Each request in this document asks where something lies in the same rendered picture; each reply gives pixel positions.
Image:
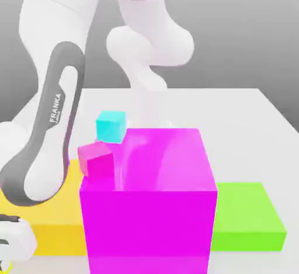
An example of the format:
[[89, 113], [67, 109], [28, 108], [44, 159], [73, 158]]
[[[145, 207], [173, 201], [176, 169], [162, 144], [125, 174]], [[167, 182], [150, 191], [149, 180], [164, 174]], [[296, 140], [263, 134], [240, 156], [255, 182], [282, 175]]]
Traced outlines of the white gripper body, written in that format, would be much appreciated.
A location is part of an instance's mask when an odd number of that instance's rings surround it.
[[0, 261], [24, 262], [29, 260], [36, 248], [37, 240], [30, 224], [20, 218], [15, 221], [0, 221]]

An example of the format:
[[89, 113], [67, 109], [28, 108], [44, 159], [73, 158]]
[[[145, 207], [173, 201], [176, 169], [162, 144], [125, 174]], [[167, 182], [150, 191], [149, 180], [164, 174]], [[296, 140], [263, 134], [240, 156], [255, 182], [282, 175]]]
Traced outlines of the large yellow box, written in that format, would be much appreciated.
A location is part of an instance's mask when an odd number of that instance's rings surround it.
[[85, 256], [84, 226], [79, 188], [83, 174], [72, 159], [61, 190], [50, 200], [33, 207], [7, 201], [0, 190], [0, 214], [17, 215], [28, 221], [37, 239], [35, 256]]

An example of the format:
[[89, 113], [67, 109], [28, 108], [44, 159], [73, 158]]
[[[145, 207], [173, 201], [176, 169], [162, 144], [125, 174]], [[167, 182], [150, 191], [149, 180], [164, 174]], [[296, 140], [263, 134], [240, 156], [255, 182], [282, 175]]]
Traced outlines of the small cyan cube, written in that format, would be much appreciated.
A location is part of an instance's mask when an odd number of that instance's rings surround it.
[[107, 143], [123, 141], [126, 134], [126, 113], [123, 111], [103, 110], [96, 119], [96, 139]]

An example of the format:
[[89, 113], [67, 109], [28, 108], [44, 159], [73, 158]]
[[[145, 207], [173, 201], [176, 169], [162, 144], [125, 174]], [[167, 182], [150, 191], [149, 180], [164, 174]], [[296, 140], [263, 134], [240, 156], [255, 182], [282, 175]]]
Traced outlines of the small pink cube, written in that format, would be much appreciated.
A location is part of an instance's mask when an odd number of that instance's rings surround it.
[[114, 175], [114, 156], [102, 141], [78, 147], [81, 172], [90, 179]]

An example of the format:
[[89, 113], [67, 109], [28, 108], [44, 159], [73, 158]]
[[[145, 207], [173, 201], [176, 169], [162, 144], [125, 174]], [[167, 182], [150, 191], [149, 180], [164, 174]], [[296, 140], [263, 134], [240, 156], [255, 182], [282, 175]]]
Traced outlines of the large green box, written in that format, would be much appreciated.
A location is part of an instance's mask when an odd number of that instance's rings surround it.
[[281, 251], [287, 231], [260, 182], [219, 182], [212, 251]]

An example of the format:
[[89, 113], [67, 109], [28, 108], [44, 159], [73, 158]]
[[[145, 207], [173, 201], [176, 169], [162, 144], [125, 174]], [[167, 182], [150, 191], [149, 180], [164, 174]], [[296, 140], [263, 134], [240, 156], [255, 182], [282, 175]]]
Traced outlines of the large magenta box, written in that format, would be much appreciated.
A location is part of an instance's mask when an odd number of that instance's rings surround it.
[[90, 274], [207, 274], [218, 189], [198, 129], [128, 129], [79, 190]]

